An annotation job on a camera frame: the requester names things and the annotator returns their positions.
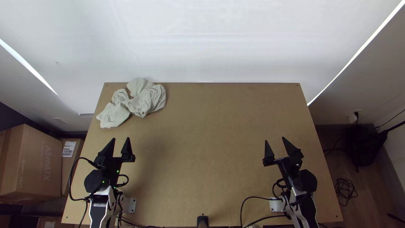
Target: air vent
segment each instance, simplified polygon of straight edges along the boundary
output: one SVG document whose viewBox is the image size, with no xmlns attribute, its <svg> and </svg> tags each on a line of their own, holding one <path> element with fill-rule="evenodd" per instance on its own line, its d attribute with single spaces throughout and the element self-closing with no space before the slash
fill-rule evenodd
<svg viewBox="0 0 405 228">
<path fill-rule="evenodd" d="M 92 115 L 94 115 L 94 113 L 79 113 L 79 116 L 81 116 L 81 117 L 89 117 Z"/>
<path fill-rule="evenodd" d="M 62 120 L 61 118 L 53 118 L 56 122 L 60 123 L 60 124 L 68 124 L 66 121 Z"/>
</svg>

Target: towel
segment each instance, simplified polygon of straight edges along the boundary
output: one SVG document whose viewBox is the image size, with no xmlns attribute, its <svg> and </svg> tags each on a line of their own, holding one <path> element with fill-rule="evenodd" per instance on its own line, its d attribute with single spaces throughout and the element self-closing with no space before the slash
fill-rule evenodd
<svg viewBox="0 0 405 228">
<path fill-rule="evenodd" d="M 131 97 L 125 89 L 114 92 L 108 103 L 96 119 L 101 128 L 113 128 L 122 124 L 130 114 L 145 117 L 166 105 L 166 90 L 162 85 L 155 85 L 144 78 L 138 78 L 127 84 Z"/>
</svg>

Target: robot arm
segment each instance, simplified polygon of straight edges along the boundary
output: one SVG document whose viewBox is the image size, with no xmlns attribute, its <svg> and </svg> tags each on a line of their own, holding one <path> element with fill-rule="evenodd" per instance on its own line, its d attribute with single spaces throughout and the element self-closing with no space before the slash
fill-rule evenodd
<svg viewBox="0 0 405 228">
<path fill-rule="evenodd" d="M 282 137 L 288 157 L 274 158 L 267 140 L 263 165 L 277 165 L 287 191 L 281 193 L 281 200 L 270 201 L 273 212 L 285 212 L 293 220 L 295 228 L 319 228 L 316 221 L 316 206 L 313 193 L 316 191 L 316 177 L 308 170 L 300 170 L 302 158 L 300 149 Z"/>
<path fill-rule="evenodd" d="M 133 213 L 136 199 L 126 198 L 116 188 L 124 162 L 135 162 L 130 139 L 127 138 L 121 150 L 121 157 L 113 157 L 115 138 L 98 153 L 92 164 L 96 169 L 84 180 L 84 187 L 90 194 L 91 228 L 113 228 L 119 213 Z"/>
</svg>

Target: black cable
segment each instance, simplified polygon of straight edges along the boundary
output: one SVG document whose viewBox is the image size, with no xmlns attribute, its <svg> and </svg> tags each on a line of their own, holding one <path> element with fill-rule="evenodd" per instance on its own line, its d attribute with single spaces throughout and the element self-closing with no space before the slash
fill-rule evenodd
<svg viewBox="0 0 405 228">
<path fill-rule="evenodd" d="M 80 228 L 80 227 L 81 227 L 81 224 L 82 224 L 82 222 L 83 222 L 83 220 L 84 220 L 84 217 L 86 216 L 87 207 L 88 207 L 88 202 L 87 202 L 87 201 L 85 201 L 85 202 L 86 202 L 86 209 L 84 210 L 83 216 L 81 217 L 79 226 L 78 226 L 77 228 Z"/>
<path fill-rule="evenodd" d="M 387 215 L 388 215 L 388 217 L 391 217 L 391 218 L 395 219 L 396 221 L 399 221 L 399 222 L 405 223 L 405 221 L 404 221 L 404 220 L 402 220 L 402 219 L 398 218 L 397 216 L 395 216 L 395 215 L 393 215 L 393 214 L 388 213 Z"/>
<path fill-rule="evenodd" d="M 94 166 L 94 162 L 90 161 L 89 159 L 87 159 L 87 158 L 85 158 L 85 157 L 79 157 L 79 158 L 73 163 L 73 166 L 72 166 L 72 168 L 71 168 L 71 170 L 70 170 L 70 174 L 69 174 L 69 197 L 70 197 L 70 199 L 71 199 L 72 201 L 80 201 L 80 200 L 82 200 L 82 201 L 86 202 L 86 210 L 84 210 L 83 217 L 82 217 L 81 220 L 80 220 L 80 223 L 79 223 L 78 228 L 81 227 L 81 224 L 82 224 L 82 222 L 83 222 L 83 220 L 84 220 L 84 217 L 86 216 L 87 208 L 88 208 L 88 206 L 89 206 L 88 203 L 90 202 L 89 198 L 90 198 L 91 196 L 93 196 L 93 194 L 94 194 L 94 193 L 91 193 L 89 196 L 87 196 L 87 197 L 85 197 L 85 198 L 80 198 L 80 199 L 74 199 L 74 198 L 72 197 L 72 176 L 73 176 L 73 170 L 75 169 L 75 167 L 76 167 L 76 165 L 77 165 L 77 162 L 78 162 L 80 159 L 86 160 L 88 163 L 90 163 L 92 166 Z"/>
<path fill-rule="evenodd" d="M 264 198 L 264 197 L 260 197 L 260 196 L 249 196 L 248 198 L 246 198 L 244 201 L 243 201 L 243 203 L 242 203 L 242 205 L 240 206 L 240 227 L 242 227 L 242 209 L 243 209 L 243 205 L 245 204 L 245 202 L 246 202 L 246 200 L 248 200 L 248 199 L 251 199 L 251 198 L 256 198 L 256 199 L 264 199 L 264 200 L 281 200 L 281 199 L 279 199 L 279 198 L 277 198 L 277 199 L 272 199 L 272 198 Z"/>
<path fill-rule="evenodd" d="M 256 221 L 254 221 L 254 222 L 249 223 L 247 226 L 244 226 L 243 228 L 249 227 L 249 226 L 251 226 L 251 225 L 253 225 L 253 224 L 255 224 L 255 223 L 258 223 L 258 222 L 260 222 L 260 221 L 262 221 L 262 220 L 265 220 L 265 219 L 277 218 L 277 217 L 287 217 L 287 216 L 286 216 L 286 215 L 273 215 L 273 216 L 263 217 L 263 218 L 261 218 L 261 219 L 258 219 L 258 220 L 256 220 Z"/>
<path fill-rule="evenodd" d="M 337 179 L 334 188 L 335 188 L 337 197 L 341 196 L 346 199 L 345 204 L 342 204 L 339 201 L 339 204 L 342 206 L 347 206 L 350 199 L 356 198 L 358 196 L 357 191 L 354 188 L 353 182 L 349 179 L 343 179 L 343 178 Z"/>
<path fill-rule="evenodd" d="M 335 144 L 333 144 L 332 149 L 324 149 L 324 150 L 323 150 L 324 152 L 329 152 L 329 153 L 326 153 L 326 154 L 325 154 L 325 157 L 328 156 L 330 153 L 332 153 L 332 152 L 335 151 L 335 150 L 340 150 L 340 151 L 344 151 L 344 150 L 345 150 L 345 148 L 336 148 L 336 146 L 338 145 L 339 141 L 342 140 L 343 137 L 344 137 L 344 135 L 341 135 L 341 136 L 336 140 Z"/>
<path fill-rule="evenodd" d="M 143 225 L 137 225 L 137 224 L 135 224 L 135 223 L 129 222 L 129 221 L 123 219 L 122 217 L 119 218 L 119 217 L 117 216 L 117 218 L 118 218 L 119 221 L 123 221 L 124 223 L 128 223 L 128 224 L 130 224 L 130 225 L 132 225 L 132 226 L 136 226 L 136 227 L 140 227 L 140 228 L 146 228 L 146 227 L 143 226 Z"/>
<path fill-rule="evenodd" d="M 79 158 L 73 163 L 73 166 L 72 166 L 72 168 L 71 168 L 71 170 L 70 170 L 70 174 L 69 174 L 69 197 L 70 197 L 70 199 L 71 199 L 72 201 L 80 201 L 80 200 L 87 201 L 87 200 L 88 200 L 88 199 L 86 199 L 86 198 L 74 199 L 74 198 L 72 197 L 72 176 L 73 176 L 73 170 L 75 169 L 75 167 L 76 167 L 76 165 L 77 165 L 77 162 L 78 162 L 80 159 L 86 160 L 86 161 L 89 162 L 89 163 L 93 163 L 92 161 L 90 161 L 89 159 L 87 159 L 87 158 L 85 158 L 85 157 L 79 157 Z"/>
<path fill-rule="evenodd" d="M 121 218 L 119 218 L 118 216 L 117 216 L 117 218 L 118 218 L 119 220 L 121 220 L 121 221 L 125 222 L 125 223 L 128 223 L 128 224 L 130 224 L 130 225 L 132 225 L 132 226 L 140 227 L 140 228 L 160 228 L 159 226 L 154 226 L 154 225 L 147 225 L 147 226 L 138 225 L 138 224 L 135 224 L 135 223 L 129 222 L 129 221 L 127 221 L 127 220 L 123 219 L 122 217 L 121 217 Z"/>
<path fill-rule="evenodd" d="M 387 122 L 385 122 L 385 123 L 383 123 L 382 125 L 380 125 L 380 126 L 377 126 L 376 128 L 375 128 L 375 130 L 376 131 L 378 131 L 379 129 L 380 129 L 380 127 L 382 127 L 382 126 L 384 126 L 384 125 L 386 125 L 387 123 L 389 123 L 391 120 L 393 120 L 395 117 L 397 117 L 397 116 L 399 116 L 399 114 L 401 114 L 401 113 L 403 113 L 405 111 L 405 109 L 404 110 L 402 110 L 402 111 L 400 111 L 398 114 L 396 114 L 393 118 L 391 118 L 389 121 L 387 121 Z"/>
<path fill-rule="evenodd" d="M 125 174 L 120 174 L 120 175 L 118 175 L 118 177 L 120 177 L 120 176 L 124 176 L 124 177 L 126 177 L 126 178 L 127 178 L 127 181 L 126 181 L 126 182 L 124 182 L 124 183 L 122 183 L 122 184 L 117 184 L 117 186 L 116 186 L 116 187 L 123 187 L 123 186 L 127 185 L 127 184 L 128 184 L 128 182 L 130 181 L 130 178 L 129 178 L 127 175 L 125 175 Z"/>
<path fill-rule="evenodd" d="M 278 197 L 278 196 L 275 195 L 274 187 L 275 187 L 276 185 L 277 185 L 277 183 L 274 183 L 274 184 L 273 184 L 273 187 L 271 188 L 271 190 L 273 191 L 273 196 L 276 197 L 278 200 L 282 200 L 280 197 Z"/>
</svg>

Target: tabletop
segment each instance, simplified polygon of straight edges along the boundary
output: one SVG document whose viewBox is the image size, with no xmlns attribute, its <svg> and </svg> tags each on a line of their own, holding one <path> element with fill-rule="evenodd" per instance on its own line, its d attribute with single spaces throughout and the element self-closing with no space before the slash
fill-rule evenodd
<svg viewBox="0 0 405 228">
<path fill-rule="evenodd" d="M 249 196 L 272 197 L 281 178 L 277 166 L 264 167 L 264 143 L 275 158 L 287 156 L 284 136 L 304 155 L 301 169 L 318 180 L 314 193 L 319 223 L 342 221 L 330 173 L 301 86 L 293 83 L 161 83 L 166 107 L 144 118 L 131 115 L 116 128 L 102 129 L 95 118 L 113 93 L 126 83 L 105 83 L 84 142 L 82 157 L 94 160 L 116 138 L 114 156 L 127 137 L 136 156 L 123 163 L 129 177 L 121 187 L 136 198 L 135 213 L 126 219 L 142 225 L 195 226 L 204 213 L 210 226 L 239 226 L 242 201 Z M 84 178 L 93 167 L 79 161 L 72 183 L 74 198 L 87 196 Z M 69 198 L 63 223 L 78 224 L 85 203 Z M 243 223 L 277 215 L 269 202 L 250 199 Z M 83 224 L 90 224 L 88 212 Z M 291 224 L 284 217 L 259 225 Z"/>
</svg>

